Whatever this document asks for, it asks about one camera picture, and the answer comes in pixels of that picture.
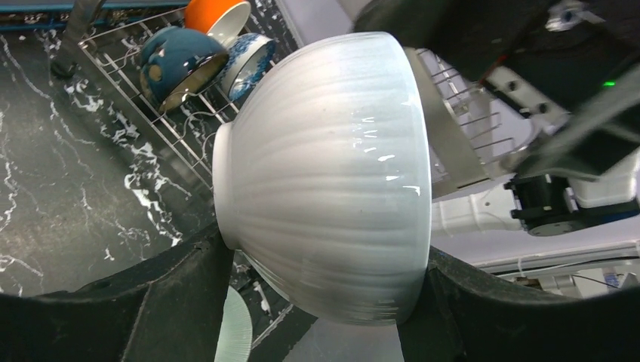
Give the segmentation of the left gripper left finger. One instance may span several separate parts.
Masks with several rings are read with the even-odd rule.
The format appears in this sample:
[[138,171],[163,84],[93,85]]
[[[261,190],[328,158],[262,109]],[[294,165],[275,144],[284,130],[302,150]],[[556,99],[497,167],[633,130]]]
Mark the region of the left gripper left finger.
[[3,361],[212,361],[233,253],[210,225],[75,292],[2,295]]

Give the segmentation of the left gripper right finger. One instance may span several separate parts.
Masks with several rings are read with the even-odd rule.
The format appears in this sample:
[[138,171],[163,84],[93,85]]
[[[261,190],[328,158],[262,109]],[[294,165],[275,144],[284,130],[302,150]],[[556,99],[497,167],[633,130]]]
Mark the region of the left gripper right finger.
[[432,248],[398,335],[407,361],[637,361],[639,289],[572,299]]

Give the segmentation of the light green bowl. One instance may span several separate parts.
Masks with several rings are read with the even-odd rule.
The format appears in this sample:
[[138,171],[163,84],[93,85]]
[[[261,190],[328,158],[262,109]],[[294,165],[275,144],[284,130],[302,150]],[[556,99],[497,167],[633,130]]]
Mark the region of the light green bowl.
[[241,294],[228,288],[214,362],[246,362],[251,354],[251,313]]

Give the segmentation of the pale white ribbed bowl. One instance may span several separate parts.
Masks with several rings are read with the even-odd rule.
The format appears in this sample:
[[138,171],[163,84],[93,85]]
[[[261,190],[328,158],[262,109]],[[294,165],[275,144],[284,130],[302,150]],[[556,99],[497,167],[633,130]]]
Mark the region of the pale white ribbed bowl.
[[342,324],[390,325],[426,274],[426,122],[385,32],[314,42],[277,63],[216,134],[215,215],[280,296]]

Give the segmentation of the dark blue gold bowl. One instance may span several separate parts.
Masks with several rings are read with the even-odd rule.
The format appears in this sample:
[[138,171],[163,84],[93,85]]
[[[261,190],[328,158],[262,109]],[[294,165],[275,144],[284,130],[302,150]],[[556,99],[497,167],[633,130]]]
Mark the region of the dark blue gold bowl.
[[228,60],[228,50],[212,37],[165,27],[140,50],[142,93],[159,112],[170,112],[210,84]]

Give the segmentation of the blue white floral bowl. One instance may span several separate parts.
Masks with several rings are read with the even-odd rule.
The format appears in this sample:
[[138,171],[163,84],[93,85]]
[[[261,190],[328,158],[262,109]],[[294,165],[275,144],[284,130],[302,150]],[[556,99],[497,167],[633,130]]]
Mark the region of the blue white floral bowl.
[[222,92],[231,101],[243,97],[263,77],[275,54],[274,39],[258,33],[240,35],[229,49],[227,64],[217,76]]

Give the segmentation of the orange bowl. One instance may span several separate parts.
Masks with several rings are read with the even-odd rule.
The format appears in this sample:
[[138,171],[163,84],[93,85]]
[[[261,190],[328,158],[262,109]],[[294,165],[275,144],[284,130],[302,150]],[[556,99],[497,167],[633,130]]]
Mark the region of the orange bowl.
[[184,12],[185,27],[202,32],[229,48],[251,13],[249,1],[192,0]]

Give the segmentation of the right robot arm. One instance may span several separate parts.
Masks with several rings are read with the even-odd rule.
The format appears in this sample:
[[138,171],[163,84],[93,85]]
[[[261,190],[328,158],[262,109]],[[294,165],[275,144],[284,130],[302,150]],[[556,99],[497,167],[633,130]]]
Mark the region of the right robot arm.
[[639,214],[637,1],[369,1],[354,32],[424,49],[533,121],[512,151],[477,161],[453,141],[454,113],[420,78],[429,141],[432,234],[563,235]]

